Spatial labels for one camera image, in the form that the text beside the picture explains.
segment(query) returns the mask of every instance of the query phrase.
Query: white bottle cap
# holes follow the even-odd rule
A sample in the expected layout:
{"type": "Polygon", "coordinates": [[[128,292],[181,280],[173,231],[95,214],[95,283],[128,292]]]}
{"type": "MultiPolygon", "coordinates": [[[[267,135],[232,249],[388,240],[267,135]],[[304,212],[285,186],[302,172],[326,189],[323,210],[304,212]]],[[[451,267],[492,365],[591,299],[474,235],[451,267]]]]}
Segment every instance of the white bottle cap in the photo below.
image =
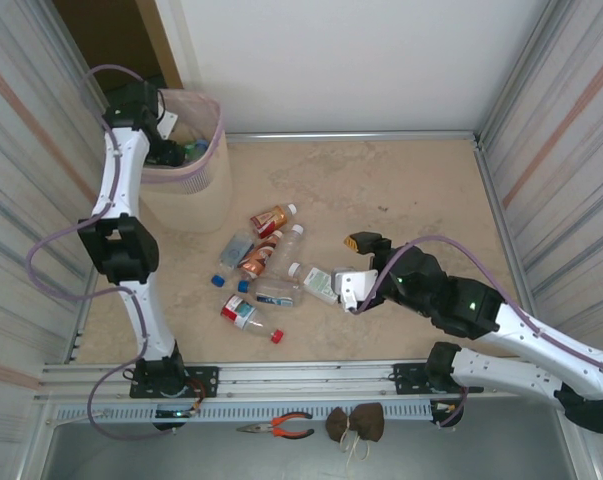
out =
{"type": "Polygon", "coordinates": [[[299,269],[299,267],[301,266],[300,263],[293,263],[292,265],[290,265],[290,268],[288,269],[288,276],[289,277],[294,277],[294,274],[297,273],[297,270],[299,269]]]}

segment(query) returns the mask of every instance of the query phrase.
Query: red bottle cap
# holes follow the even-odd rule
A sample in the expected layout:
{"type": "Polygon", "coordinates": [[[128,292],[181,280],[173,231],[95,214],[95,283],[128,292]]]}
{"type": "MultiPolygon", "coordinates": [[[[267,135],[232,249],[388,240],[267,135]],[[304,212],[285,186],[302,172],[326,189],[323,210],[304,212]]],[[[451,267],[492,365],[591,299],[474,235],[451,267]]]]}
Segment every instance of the red bottle cap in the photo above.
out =
{"type": "Polygon", "coordinates": [[[275,330],[275,332],[272,334],[272,338],[270,340],[272,340],[272,343],[279,343],[282,338],[283,338],[283,332],[281,330],[275,330]]]}

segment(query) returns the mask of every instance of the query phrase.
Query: wall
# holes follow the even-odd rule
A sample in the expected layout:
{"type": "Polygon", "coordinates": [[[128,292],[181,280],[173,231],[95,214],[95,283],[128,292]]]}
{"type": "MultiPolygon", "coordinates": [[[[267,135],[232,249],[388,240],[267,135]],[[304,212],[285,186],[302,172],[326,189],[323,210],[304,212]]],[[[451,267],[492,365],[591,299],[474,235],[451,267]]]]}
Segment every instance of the wall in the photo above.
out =
{"type": "Polygon", "coordinates": [[[484,137],[541,318],[603,348],[603,0],[572,2],[484,137]]]}
{"type": "Polygon", "coordinates": [[[472,130],[546,0],[155,0],[230,132],[472,130]]]}
{"type": "MultiPolygon", "coordinates": [[[[32,287],[24,257],[90,212],[102,169],[102,134],[60,34],[42,0],[0,1],[0,478],[21,446],[41,367],[64,360],[80,308],[32,287]]],[[[85,292],[91,264],[78,238],[35,264],[56,288],[85,292]]]]}

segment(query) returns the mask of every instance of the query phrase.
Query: marble floor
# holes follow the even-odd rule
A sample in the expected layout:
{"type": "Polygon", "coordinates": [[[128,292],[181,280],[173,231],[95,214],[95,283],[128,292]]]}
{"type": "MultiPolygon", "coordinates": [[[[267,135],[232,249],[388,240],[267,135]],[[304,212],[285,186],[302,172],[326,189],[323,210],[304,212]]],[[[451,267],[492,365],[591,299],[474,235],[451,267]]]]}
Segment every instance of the marble floor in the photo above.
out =
{"type": "MultiPolygon", "coordinates": [[[[187,362],[321,361],[427,357],[435,341],[454,339],[429,320],[386,303],[360,316],[306,295],[296,308],[263,310],[285,336],[275,345],[219,316],[220,291],[210,283],[220,250],[253,214],[294,202],[306,235],[302,262],[326,270],[365,269],[368,258],[343,245],[350,233],[382,233],[395,245],[443,234],[470,248],[514,293],[499,236],[468,141],[256,143],[229,146],[233,205],[211,234],[163,228],[147,208],[142,221],[161,251],[157,278],[167,322],[187,362]]],[[[450,274],[481,279],[463,254],[426,244],[450,274]]],[[[100,281],[98,288],[106,282],[100,281]]],[[[484,353],[500,353],[476,343],[484,353]]],[[[136,343],[121,299],[92,302],[80,363],[114,363],[134,356],[136,343]]]]}

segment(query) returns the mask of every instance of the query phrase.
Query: corrugated wall panel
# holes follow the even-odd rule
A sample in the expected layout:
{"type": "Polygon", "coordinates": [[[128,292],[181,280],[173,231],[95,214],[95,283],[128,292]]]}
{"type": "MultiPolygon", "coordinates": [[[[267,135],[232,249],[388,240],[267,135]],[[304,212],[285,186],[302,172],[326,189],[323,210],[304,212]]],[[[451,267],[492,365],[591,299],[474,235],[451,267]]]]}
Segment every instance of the corrugated wall panel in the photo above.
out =
{"type": "Polygon", "coordinates": [[[481,139],[539,317],[603,348],[603,0],[568,3],[481,139]]]}
{"type": "MultiPolygon", "coordinates": [[[[63,361],[81,307],[44,296],[24,270],[37,240],[89,214],[100,183],[102,133],[82,106],[79,67],[47,2],[0,1],[0,478],[41,367],[63,361]]],[[[91,263],[76,235],[35,266],[55,288],[87,288],[91,263]]]]}

